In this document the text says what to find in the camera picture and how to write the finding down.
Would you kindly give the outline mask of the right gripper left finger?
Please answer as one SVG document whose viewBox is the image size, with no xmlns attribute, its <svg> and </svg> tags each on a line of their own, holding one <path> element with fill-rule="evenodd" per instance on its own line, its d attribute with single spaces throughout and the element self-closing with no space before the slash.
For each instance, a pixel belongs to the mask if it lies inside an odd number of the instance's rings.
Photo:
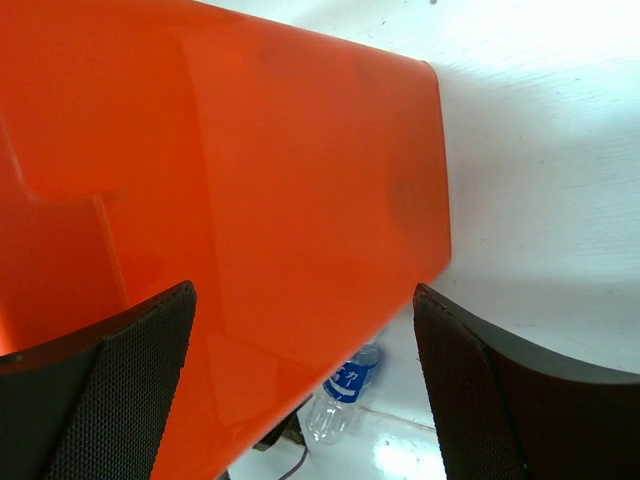
<svg viewBox="0 0 640 480">
<path fill-rule="evenodd" d="M 1 358 L 4 479 L 148 479 L 195 318 L 192 282 Z"/>
</svg>

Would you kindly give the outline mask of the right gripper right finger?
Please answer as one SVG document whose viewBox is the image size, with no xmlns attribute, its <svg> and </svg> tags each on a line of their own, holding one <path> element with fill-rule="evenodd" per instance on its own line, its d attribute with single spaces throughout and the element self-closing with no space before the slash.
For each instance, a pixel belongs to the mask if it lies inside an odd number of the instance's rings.
<svg viewBox="0 0 640 480">
<path fill-rule="evenodd" d="M 413 311 L 447 478 L 638 478 L 637 374 L 544 348 L 425 284 Z"/>
</svg>

